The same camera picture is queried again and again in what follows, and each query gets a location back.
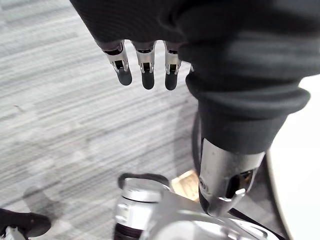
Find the striped carpet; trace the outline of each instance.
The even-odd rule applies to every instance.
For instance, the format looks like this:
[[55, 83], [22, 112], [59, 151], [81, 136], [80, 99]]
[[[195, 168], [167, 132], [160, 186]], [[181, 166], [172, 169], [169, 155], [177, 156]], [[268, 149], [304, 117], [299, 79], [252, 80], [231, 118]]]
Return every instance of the striped carpet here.
[[190, 66], [167, 91], [157, 42], [145, 90], [126, 48], [125, 87], [69, 1], [0, 1], [0, 208], [50, 216], [37, 239], [108, 239], [120, 173], [172, 179], [193, 166]]

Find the silver metal joint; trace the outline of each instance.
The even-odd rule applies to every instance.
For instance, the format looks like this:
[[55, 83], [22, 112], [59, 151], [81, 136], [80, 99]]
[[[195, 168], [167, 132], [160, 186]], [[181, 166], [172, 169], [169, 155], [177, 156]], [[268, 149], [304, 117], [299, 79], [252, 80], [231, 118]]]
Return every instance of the silver metal joint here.
[[164, 42], [165, 46], [165, 73], [175, 75], [178, 74], [179, 68], [181, 66], [181, 60], [178, 58], [178, 53], [172, 53], [168, 50], [168, 46], [166, 42]]
[[19, 232], [17, 227], [10, 227], [8, 226], [5, 229], [5, 237], [0, 238], [4, 240], [25, 240], [26, 238], [22, 235], [21, 232]]
[[125, 41], [122, 40], [120, 44], [121, 46], [119, 51], [103, 51], [117, 73], [119, 73], [120, 69], [123, 69], [125, 72], [127, 72], [129, 69]]
[[199, 189], [208, 202], [205, 211], [221, 216], [250, 190], [265, 153], [236, 154], [203, 141]]
[[150, 217], [169, 187], [160, 182], [128, 178], [115, 207], [115, 221], [132, 229], [145, 230]]
[[153, 71], [154, 71], [154, 68], [155, 68], [155, 45], [156, 45], [156, 42], [154, 42], [152, 49], [148, 49], [148, 50], [135, 49], [136, 56], [138, 58], [138, 64], [139, 64], [140, 70], [143, 74], [146, 72], [153, 73]]

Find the black fingertip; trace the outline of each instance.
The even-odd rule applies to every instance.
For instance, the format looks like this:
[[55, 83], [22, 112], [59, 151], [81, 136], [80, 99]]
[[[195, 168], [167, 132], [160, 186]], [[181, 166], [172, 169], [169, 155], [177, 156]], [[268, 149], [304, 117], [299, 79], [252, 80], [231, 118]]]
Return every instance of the black fingertip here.
[[170, 91], [174, 90], [177, 86], [177, 78], [178, 78], [177, 74], [174, 74], [174, 73], [166, 74], [165, 82], [164, 82], [166, 89]]
[[141, 73], [142, 85], [145, 89], [152, 89], [155, 85], [155, 77], [153, 72]]
[[119, 73], [117, 75], [118, 75], [119, 82], [122, 85], [128, 86], [132, 83], [132, 75], [131, 75], [130, 68], [128, 68], [128, 71], [125, 71], [123, 68], [120, 68]]

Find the robotic hand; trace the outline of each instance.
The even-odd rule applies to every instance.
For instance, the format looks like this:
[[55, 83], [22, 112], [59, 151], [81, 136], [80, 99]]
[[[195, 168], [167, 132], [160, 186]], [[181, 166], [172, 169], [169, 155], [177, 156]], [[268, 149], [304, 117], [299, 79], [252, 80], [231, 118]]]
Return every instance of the robotic hand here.
[[181, 60], [198, 99], [203, 136], [203, 210], [225, 214], [249, 190], [264, 152], [320, 72], [320, 4], [313, 0], [70, 0], [119, 81], [132, 81], [124, 39], [133, 43], [146, 89], [154, 85], [155, 41], [164, 40], [165, 85]]

